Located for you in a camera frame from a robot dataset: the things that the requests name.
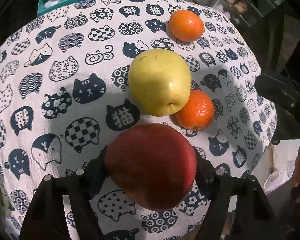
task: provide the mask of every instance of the screw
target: screw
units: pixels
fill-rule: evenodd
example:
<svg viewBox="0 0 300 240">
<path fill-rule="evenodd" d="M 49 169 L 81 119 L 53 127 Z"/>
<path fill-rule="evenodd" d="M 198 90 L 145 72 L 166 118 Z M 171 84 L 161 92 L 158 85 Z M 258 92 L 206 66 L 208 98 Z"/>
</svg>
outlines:
<svg viewBox="0 0 300 240">
<path fill-rule="evenodd" d="M 46 175 L 46 176 L 43 177 L 43 179 L 44 179 L 45 181 L 48 181 L 48 180 L 50 180 L 51 178 L 52 178 L 52 176 L 51 176 L 50 174 L 48 174 L 48 175 Z"/>
<path fill-rule="evenodd" d="M 76 170 L 75 174 L 77 174 L 77 175 L 84 174 L 84 169 L 78 169 L 78 170 Z"/>
<path fill-rule="evenodd" d="M 222 176 L 223 174 L 225 174 L 225 172 L 223 170 L 216 170 L 216 174 L 219 176 Z"/>
</svg>

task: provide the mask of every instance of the red apple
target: red apple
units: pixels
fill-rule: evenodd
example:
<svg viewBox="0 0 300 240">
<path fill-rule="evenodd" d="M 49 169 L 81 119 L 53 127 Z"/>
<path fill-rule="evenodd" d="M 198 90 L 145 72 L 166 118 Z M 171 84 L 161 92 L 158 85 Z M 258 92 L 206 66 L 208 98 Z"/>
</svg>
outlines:
<svg viewBox="0 0 300 240">
<path fill-rule="evenodd" d="M 178 206 L 196 174 L 191 144 L 164 124 L 125 130 L 109 145 L 104 160 L 111 179 L 137 204 L 153 211 Z"/>
</svg>

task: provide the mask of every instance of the tablecloth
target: tablecloth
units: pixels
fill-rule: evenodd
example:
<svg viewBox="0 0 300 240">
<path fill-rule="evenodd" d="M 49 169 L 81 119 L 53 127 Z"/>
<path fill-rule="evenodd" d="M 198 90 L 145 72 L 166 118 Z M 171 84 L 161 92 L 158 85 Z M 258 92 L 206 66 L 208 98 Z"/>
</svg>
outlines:
<svg viewBox="0 0 300 240">
<path fill-rule="evenodd" d="M 169 17 L 180 9 L 204 22 L 205 32 L 196 42 L 179 41 L 169 32 Z M 192 89 L 204 91 L 214 103 L 215 120 L 209 128 L 186 130 L 169 116 L 150 116 L 133 98 L 129 66 L 152 48 L 169 49 L 185 59 Z M 246 177 L 277 123 L 274 104 L 254 87 L 260 73 L 231 22 L 188 1 L 86 0 L 34 19 L 0 47 L 0 184 L 6 231 L 18 237 L 44 175 L 62 177 L 85 168 L 133 125 L 170 125 L 216 169 Z M 64 202 L 71 237 L 78 239 L 66 197 Z M 91 206 L 106 240 L 163 240 L 199 225 L 209 201 L 194 183 L 180 205 L 153 212 L 107 178 Z"/>
</svg>

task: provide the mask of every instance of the table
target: table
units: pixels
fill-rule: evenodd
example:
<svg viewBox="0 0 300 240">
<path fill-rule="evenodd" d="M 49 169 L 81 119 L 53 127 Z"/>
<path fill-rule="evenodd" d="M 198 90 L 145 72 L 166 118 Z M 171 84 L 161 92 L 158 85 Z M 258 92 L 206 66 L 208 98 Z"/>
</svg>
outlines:
<svg viewBox="0 0 300 240">
<path fill-rule="evenodd" d="M 179 9 L 204 21 L 205 32 L 196 42 L 181 42 L 169 32 L 169 17 Z M 213 100 L 215 120 L 209 128 L 191 131 L 169 116 L 149 116 L 133 98 L 127 82 L 130 64 L 151 48 L 169 49 L 185 59 L 192 89 Z M 0 184 L 6 192 L 6 231 L 14 238 L 19 234 L 44 175 L 61 177 L 85 168 L 133 125 L 170 125 L 216 169 L 246 177 L 277 124 L 274 104 L 255 90 L 260 73 L 255 56 L 223 14 L 183 0 L 87 0 L 33 20 L 0 47 Z M 64 202 L 71 237 L 77 239 L 69 200 Z M 163 240 L 199 225 L 209 201 L 194 183 L 179 206 L 152 212 L 108 178 L 91 206 L 108 240 Z"/>
</svg>

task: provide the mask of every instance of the mandarin orange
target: mandarin orange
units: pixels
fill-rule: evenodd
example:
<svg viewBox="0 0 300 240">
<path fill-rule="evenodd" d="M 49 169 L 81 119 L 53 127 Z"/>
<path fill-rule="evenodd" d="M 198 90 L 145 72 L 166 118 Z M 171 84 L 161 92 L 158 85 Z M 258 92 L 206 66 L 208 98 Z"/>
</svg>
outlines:
<svg viewBox="0 0 300 240">
<path fill-rule="evenodd" d="M 207 94 L 191 90 L 189 101 L 176 113 L 180 126 L 189 130 L 203 130 L 214 118 L 214 106 Z"/>
<path fill-rule="evenodd" d="M 204 33 L 203 21 L 187 10 L 178 10 L 171 14 L 169 28 L 177 39 L 186 42 L 196 41 Z"/>
</svg>

